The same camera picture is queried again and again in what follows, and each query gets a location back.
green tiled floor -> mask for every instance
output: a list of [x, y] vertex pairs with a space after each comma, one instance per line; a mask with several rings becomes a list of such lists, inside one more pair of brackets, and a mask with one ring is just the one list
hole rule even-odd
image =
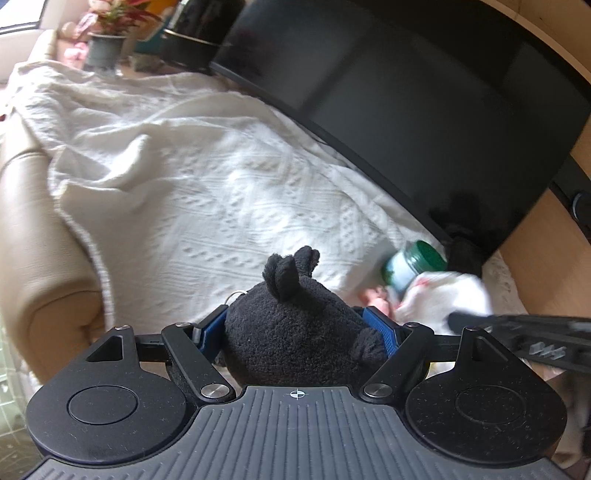
[[4, 327], [0, 326], [0, 479], [18, 480], [41, 455], [25, 428], [26, 400], [18, 381]]

crosshair symbol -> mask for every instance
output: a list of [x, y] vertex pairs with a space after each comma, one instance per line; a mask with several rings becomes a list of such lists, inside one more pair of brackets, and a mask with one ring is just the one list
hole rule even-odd
[[308, 395], [308, 394], [305, 392], [302, 392], [302, 390], [294, 390], [293, 392], [290, 392], [291, 398], [300, 399], [300, 398], [304, 397], [304, 395]]

white blanket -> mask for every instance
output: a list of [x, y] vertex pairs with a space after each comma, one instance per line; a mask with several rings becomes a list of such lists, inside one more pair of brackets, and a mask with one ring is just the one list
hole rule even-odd
[[[405, 241], [435, 244], [293, 122], [218, 80], [104, 80], [44, 62], [10, 85], [53, 157], [49, 191], [99, 273], [107, 327], [200, 319], [261, 281], [273, 252], [317, 248], [314, 276], [350, 298]], [[490, 275], [508, 278], [495, 261]], [[501, 297], [518, 303], [509, 283]]]

gray ribbed plate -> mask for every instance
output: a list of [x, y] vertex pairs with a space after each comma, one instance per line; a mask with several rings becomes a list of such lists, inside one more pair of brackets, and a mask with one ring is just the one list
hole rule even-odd
[[50, 459], [28, 479], [568, 479], [546, 459], [504, 470], [464, 465], [415, 440], [390, 407], [356, 400], [345, 387], [301, 390], [248, 387], [232, 403], [203, 407], [178, 442], [151, 458], [110, 468]]

silver pivot bolt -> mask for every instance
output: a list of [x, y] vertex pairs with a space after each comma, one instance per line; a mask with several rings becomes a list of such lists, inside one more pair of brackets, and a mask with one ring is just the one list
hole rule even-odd
[[205, 385], [201, 389], [201, 395], [206, 398], [222, 398], [230, 393], [230, 389], [221, 383], [212, 383]]
[[363, 393], [372, 398], [386, 398], [392, 394], [392, 388], [383, 383], [371, 383], [363, 389]]

